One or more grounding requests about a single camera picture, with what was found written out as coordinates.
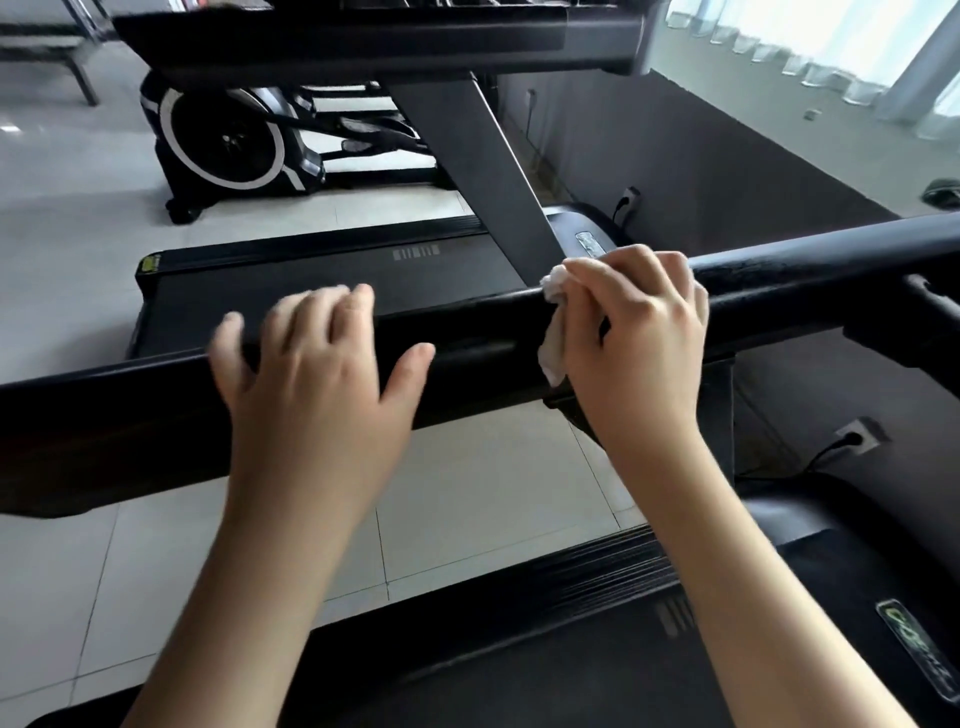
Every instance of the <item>treadmill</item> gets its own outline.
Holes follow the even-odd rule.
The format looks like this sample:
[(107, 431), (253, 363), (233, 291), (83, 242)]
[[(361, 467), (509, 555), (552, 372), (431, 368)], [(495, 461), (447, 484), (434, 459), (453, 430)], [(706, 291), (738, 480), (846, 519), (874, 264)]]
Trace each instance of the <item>treadmill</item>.
[(200, 348), (229, 310), (255, 335), (279, 298), (306, 289), (370, 283), (376, 314), (390, 315), (522, 290), (565, 257), (629, 243), (593, 208), (540, 207), (473, 71), (639, 72), (656, 5), (296, 3), (118, 18), (131, 48), (186, 92), (376, 79), (475, 212), (148, 255), (129, 356)]

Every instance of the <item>right hand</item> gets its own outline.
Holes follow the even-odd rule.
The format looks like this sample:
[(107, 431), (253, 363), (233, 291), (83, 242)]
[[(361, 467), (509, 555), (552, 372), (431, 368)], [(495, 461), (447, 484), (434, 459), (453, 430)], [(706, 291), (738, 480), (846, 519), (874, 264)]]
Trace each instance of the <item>right hand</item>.
[[(564, 261), (564, 364), (613, 466), (660, 461), (702, 442), (697, 394), (707, 290), (682, 253), (632, 245)], [(601, 341), (599, 328), (610, 320)]]

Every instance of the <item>wall socket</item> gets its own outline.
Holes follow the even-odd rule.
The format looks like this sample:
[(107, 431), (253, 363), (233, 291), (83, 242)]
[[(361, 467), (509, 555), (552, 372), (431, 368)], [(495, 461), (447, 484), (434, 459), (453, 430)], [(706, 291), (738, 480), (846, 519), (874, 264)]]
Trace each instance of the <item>wall socket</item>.
[(863, 442), (859, 445), (849, 445), (841, 450), (848, 455), (862, 455), (874, 448), (879, 448), (883, 443), (890, 442), (880, 424), (870, 417), (858, 417), (849, 425), (844, 425), (836, 431), (837, 437), (843, 437), (851, 432), (856, 432), (863, 437)]

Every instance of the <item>gray wall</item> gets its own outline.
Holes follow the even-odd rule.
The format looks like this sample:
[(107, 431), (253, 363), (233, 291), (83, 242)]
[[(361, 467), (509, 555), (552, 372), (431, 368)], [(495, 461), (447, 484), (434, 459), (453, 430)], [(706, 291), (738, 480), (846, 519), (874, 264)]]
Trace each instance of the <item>gray wall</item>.
[[(692, 42), (702, 46), (694, 48)], [(864, 109), (834, 114), (830, 104), (835, 100), (822, 94), (810, 98), (830, 111), (828, 122), (821, 124), (821, 117), (815, 122), (821, 126), (810, 126), (801, 114), (806, 99), (797, 95), (808, 89), (789, 85), (772, 66), (757, 70), (764, 64), (731, 58), (729, 49), (675, 34), (655, 42), (658, 74), (507, 77), (501, 83), (502, 110), (525, 130), (526, 91), (533, 88), (537, 102), (529, 138), (563, 184), (575, 198), (608, 214), (623, 189), (635, 185), (644, 202), (628, 232), (659, 248), (696, 255), (894, 217), (861, 192), (884, 199), (901, 214), (926, 211), (914, 203), (913, 190), (934, 163), (955, 164), (940, 159), (944, 151), (931, 153), (912, 138), (891, 151), (903, 130), (871, 127), (857, 134), (857, 124), (876, 122), (861, 113)], [(695, 86), (701, 75), (709, 90), (699, 94), (669, 80), (689, 79), (687, 85)], [(783, 98), (775, 97), (777, 89), (787, 89)], [(728, 99), (735, 113), (717, 108)], [(842, 140), (844, 134), (872, 139), (875, 148), (861, 139), (859, 146), (837, 147), (829, 159), (820, 158), (821, 147), (830, 148), (837, 144), (834, 137)], [(905, 166), (913, 158), (914, 166)], [(875, 181), (892, 174), (885, 165), (899, 168), (896, 178)], [(851, 189), (863, 180), (869, 188)], [(960, 402), (924, 374), (865, 350), (838, 331), (743, 352), (737, 382), (775, 430), (775, 439), (801, 460), (850, 420), (862, 415), (878, 420), (893, 442), (829, 470), (896, 514), (960, 576), (960, 487), (955, 484)]]

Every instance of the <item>tile floor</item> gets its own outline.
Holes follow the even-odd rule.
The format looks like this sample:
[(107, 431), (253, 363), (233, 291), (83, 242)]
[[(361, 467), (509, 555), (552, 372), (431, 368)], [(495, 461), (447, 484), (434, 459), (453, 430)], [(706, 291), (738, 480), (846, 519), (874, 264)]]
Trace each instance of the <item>tile floor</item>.
[[(64, 69), (0, 79), (0, 382), (123, 357), (134, 267), (170, 248), (462, 215), (431, 187), (220, 204), (170, 225), (144, 73), (94, 56), (83, 105)], [(0, 516), (0, 728), (142, 682), (213, 538), (223, 481), (56, 521)], [(539, 403), (415, 433), (361, 526), (318, 625), (642, 522), (603, 451)]]

